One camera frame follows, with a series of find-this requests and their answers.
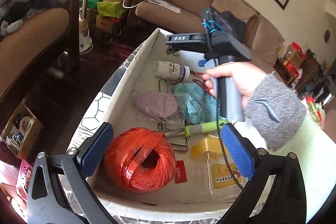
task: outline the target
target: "red plastic twine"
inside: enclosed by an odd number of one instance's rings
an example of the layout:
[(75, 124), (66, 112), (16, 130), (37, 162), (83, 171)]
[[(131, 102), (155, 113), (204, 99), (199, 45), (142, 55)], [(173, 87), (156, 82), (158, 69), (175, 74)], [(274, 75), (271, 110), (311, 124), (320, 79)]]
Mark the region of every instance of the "red plastic twine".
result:
[[(141, 163), (154, 150), (159, 155), (156, 167)], [(121, 187), (138, 192), (153, 192), (175, 175), (175, 154), (164, 134), (146, 128), (132, 128), (114, 139), (104, 155), (108, 177)]]

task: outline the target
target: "person's arm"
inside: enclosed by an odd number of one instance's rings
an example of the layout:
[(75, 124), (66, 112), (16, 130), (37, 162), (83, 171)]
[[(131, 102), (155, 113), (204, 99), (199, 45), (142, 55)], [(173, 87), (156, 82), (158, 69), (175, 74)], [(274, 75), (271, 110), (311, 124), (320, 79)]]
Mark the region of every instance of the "person's arm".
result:
[(250, 63), (227, 63), (207, 70), (203, 79), (215, 97), (210, 76), (233, 77), (243, 96), (245, 115), (273, 151), (294, 136), (305, 118), (306, 108), (298, 97), (273, 75)]
[(296, 95), (273, 75), (248, 63), (217, 66), (203, 75), (210, 93), (215, 96), (210, 76), (233, 77), (243, 95), (245, 114), (251, 117), (268, 147), (275, 150), (270, 151), (271, 154), (296, 154), (305, 185), (308, 222), (335, 186), (336, 144), (306, 114), (305, 106)]
[(293, 138), (306, 112), (298, 97), (274, 75), (265, 76), (245, 107), (245, 115), (252, 119), (253, 125), (273, 151)]

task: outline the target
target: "wooden chair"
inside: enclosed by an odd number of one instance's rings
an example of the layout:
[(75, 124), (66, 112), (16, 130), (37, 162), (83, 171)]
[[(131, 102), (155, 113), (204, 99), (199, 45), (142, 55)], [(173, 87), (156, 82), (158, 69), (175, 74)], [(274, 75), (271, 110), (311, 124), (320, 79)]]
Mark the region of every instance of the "wooden chair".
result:
[(0, 42), (0, 130), (39, 75), (64, 51), (78, 69), (78, 12), (79, 0), (65, 0), (64, 8), (35, 15)]

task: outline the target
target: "teal towel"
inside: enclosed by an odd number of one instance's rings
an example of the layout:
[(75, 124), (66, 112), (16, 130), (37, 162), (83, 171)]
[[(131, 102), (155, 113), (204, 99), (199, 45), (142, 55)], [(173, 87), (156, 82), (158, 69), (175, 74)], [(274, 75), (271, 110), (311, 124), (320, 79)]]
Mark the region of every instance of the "teal towel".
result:
[(172, 88), (179, 106), (185, 106), (185, 117), (192, 124), (216, 120), (216, 99), (195, 83), (179, 83)]

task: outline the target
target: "gray sleeve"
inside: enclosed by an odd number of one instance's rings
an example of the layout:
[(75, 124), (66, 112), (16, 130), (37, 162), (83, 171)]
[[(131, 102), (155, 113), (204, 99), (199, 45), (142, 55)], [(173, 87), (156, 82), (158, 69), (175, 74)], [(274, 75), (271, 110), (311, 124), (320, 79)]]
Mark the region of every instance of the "gray sleeve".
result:
[(278, 150), (294, 136), (306, 111), (293, 91), (267, 75), (248, 100), (245, 115), (252, 119), (268, 147)]

